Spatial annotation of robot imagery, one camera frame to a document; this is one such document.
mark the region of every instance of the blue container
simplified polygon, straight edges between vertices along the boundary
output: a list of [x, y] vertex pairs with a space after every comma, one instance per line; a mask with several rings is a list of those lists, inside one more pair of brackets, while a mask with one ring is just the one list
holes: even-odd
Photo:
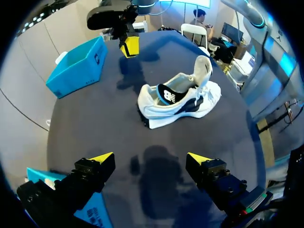
[[57, 98], [100, 80], [107, 48], [102, 37], [94, 38], [73, 50], [59, 62], [46, 85]]

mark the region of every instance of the shoe tongue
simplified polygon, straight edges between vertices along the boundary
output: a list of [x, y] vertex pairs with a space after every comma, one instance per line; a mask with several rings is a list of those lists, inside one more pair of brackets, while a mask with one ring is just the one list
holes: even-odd
[[194, 82], [199, 88], [202, 88], [209, 81], [212, 73], [210, 59], [206, 56], [198, 56], [194, 64]]

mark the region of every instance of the desk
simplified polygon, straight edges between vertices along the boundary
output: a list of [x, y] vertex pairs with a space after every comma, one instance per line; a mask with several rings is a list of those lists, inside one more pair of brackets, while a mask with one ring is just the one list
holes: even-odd
[[136, 110], [143, 84], [193, 73], [203, 52], [176, 31], [140, 33], [140, 55], [126, 59], [118, 40], [106, 42], [101, 80], [57, 100], [47, 146], [48, 167], [70, 172], [74, 162], [115, 153], [116, 170], [103, 190], [114, 227], [206, 227], [224, 218], [185, 170], [187, 152], [224, 160], [248, 189], [265, 186], [260, 139], [245, 102], [212, 60], [211, 80], [222, 89], [201, 119], [144, 127]]

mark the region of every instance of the window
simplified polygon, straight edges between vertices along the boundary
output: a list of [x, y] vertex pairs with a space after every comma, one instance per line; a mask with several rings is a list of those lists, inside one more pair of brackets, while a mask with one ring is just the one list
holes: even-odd
[[210, 8], [210, 0], [173, 0], [173, 2], [184, 2], [187, 4], [199, 5], [206, 8]]

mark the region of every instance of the computer monitor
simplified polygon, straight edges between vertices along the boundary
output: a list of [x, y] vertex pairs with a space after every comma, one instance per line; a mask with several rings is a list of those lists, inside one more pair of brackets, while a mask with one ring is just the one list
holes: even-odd
[[[222, 34], [227, 36], [228, 38], [232, 39], [232, 41], [236, 42], [237, 44], [239, 44], [239, 40], [238, 40], [238, 29], [227, 24], [224, 23], [223, 29], [222, 29]], [[239, 39], [241, 40], [243, 37], [243, 32], [239, 31]]]

